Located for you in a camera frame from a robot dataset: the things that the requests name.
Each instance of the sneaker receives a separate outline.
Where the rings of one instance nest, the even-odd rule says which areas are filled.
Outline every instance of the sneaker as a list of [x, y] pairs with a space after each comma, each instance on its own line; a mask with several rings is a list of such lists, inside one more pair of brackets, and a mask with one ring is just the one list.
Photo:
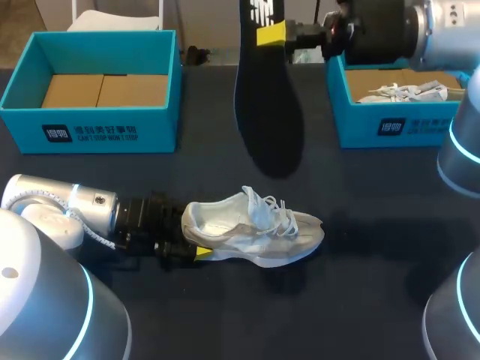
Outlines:
[[181, 218], [184, 237], [211, 248], [207, 260], [232, 257], [250, 260], [263, 268], [293, 263], [312, 253], [323, 240], [322, 221], [309, 214], [280, 206], [244, 186], [219, 202], [191, 202]]

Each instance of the cardboard insert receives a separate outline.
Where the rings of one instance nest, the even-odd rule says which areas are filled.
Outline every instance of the cardboard insert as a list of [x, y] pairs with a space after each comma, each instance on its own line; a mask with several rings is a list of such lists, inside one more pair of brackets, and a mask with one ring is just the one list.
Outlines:
[[[457, 79], [442, 71], [415, 72], [410, 69], [399, 70], [347, 70], [345, 71], [346, 81], [349, 84], [352, 100], [357, 102], [360, 99], [374, 95], [369, 92], [382, 86], [390, 86], [397, 83], [398, 86], [417, 85], [420, 86], [430, 81], [438, 81], [450, 89], [461, 89]], [[451, 97], [449, 101], [457, 101], [458, 97]]]
[[163, 107], [168, 82], [167, 75], [59, 74], [42, 107]]

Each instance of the black insole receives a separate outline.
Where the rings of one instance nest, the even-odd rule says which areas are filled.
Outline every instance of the black insole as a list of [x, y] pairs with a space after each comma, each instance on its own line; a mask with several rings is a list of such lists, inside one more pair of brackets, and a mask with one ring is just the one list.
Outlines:
[[[304, 120], [287, 73], [283, 46], [257, 46], [257, 29], [284, 21], [284, 0], [239, 0], [240, 63], [235, 116], [253, 162], [267, 176], [284, 178], [302, 160]], [[255, 8], [269, 5], [271, 10]]]

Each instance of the metal screw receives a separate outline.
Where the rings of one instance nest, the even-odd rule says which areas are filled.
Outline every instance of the metal screw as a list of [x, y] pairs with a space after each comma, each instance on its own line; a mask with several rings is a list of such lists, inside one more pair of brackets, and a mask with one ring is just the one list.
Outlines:
[[14, 268], [3, 268], [3, 270], [1, 270], [1, 276], [7, 279], [18, 278], [18, 271]]
[[103, 205], [103, 204], [105, 203], [105, 201], [106, 201], [105, 198], [102, 197], [102, 196], [97, 196], [97, 197], [95, 197], [95, 202], [96, 202], [97, 204]]

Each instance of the dark table surface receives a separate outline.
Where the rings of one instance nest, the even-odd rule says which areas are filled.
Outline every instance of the dark table surface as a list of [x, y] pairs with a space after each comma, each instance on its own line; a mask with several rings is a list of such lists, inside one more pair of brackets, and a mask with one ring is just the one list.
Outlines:
[[[220, 200], [253, 186], [324, 221], [304, 261], [245, 261], [100, 278], [124, 302], [136, 359], [427, 359], [423, 307], [473, 250], [480, 202], [449, 190], [435, 148], [342, 151], [323, 66], [290, 69], [305, 117], [304, 157], [286, 180], [255, 168], [233, 115], [235, 67], [184, 73], [175, 154], [22, 156], [0, 121], [0, 188], [16, 173], [144, 197]], [[0, 93], [11, 72], [0, 72]]]

